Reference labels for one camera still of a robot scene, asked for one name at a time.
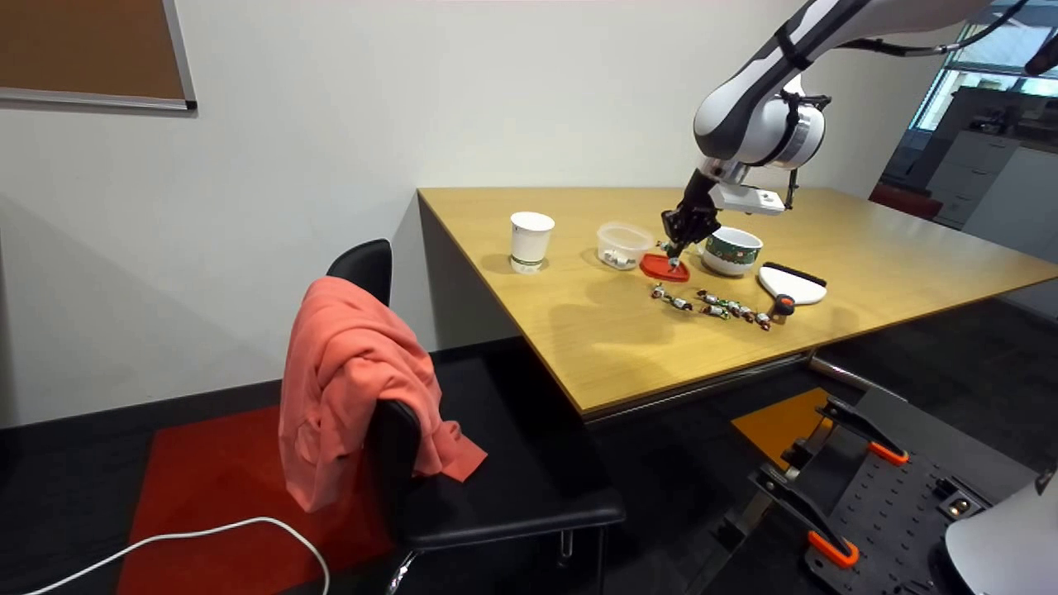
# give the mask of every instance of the pink cloth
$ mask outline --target pink cloth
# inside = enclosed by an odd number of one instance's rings
[[[301,509],[341,501],[381,398],[414,406],[418,475],[464,483],[487,460],[460,423],[439,420],[432,360],[414,332],[357,284],[317,277],[290,332],[276,420],[288,492]]]

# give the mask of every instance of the table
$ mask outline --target table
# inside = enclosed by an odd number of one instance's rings
[[[588,420],[1058,277],[1058,266],[829,188],[799,188],[796,210],[779,219],[724,211],[721,223],[761,235],[763,263],[826,277],[826,302],[770,332],[678,313],[651,302],[641,270],[594,258],[601,223],[627,223],[662,243],[659,215],[678,200],[678,188],[418,188],[423,215],[439,223]],[[558,223],[538,274],[515,274],[506,258],[508,211],[518,210]],[[684,263],[689,282],[670,292],[770,309],[754,277],[707,274],[689,248]]]

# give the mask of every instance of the floor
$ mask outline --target floor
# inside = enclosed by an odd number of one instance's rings
[[[1020,468],[1045,470],[1058,460],[1058,432],[1052,431],[1058,420],[1058,328],[1005,302],[869,333],[829,349],[824,358],[893,388],[919,410],[1007,452]],[[632,513],[608,541],[608,592],[724,592],[716,589],[724,584],[716,583],[724,558],[713,548],[713,526],[754,492],[748,474],[761,463],[726,420],[818,385],[843,395],[843,388],[829,388],[816,373],[783,372],[638,420],[591,427]],[[265,406],[271,400],[273,395],[244,388],[212,400],[143,406],[132,416],[87,416],[81,423],[65,423],[62,432],[48,432],[46,427],[0,432],[0,548],[18,548],[18,556],[0,556],[0,592],[16,584],[8,583],[12,577],[46,583],[65,573],[65,567],[55,567],[55,541],[78,548],[59,548],[65,558],[111,552],[111,541],[123,541],[128,522],[114,518],[128,516],[143,470],[114,463],[100,479],[100,460],[128,460],[165,423]],[[23,470],[18,460],[27,452],[46,468]],[[378,573],[341,577],[332,592],[371,592]],[[470,583],[480,584],[470,592],[538,592],[536,584],[558,584],[542,583],[542,577],[551,577],[551,541],[531,541],[436,558],[423,567],[408,592],[445,592],[444,584],[464,584],[465,592],[465,577],[490,577],[490,583]],[[108,592],[105,584],[111,583],[114,569],[105,569],[72,592]]]

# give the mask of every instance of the white cup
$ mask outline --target white cup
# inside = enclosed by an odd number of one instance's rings
[[[554,219],[542,211],[508,215],[508,266],[515,270],[538,270],[551,246]]]

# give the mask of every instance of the office chair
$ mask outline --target office chair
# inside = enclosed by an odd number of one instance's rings
[[[374,297],[391,297],[391,246],[368,243],[329,266]],[[594,539],[594,592],[605,584],[605,530],[626,518],[591,437],[549,385],[523,341],[436,358],[444,416],[460,420],[490,460],[460,485],[414,475],[418,427],[402,405],[381,400],[368,432],[381,509],[398,545],[387,592],[398,592],[414,561],[432,552],[515,539],[558,539],[558,567],[575,539]]]

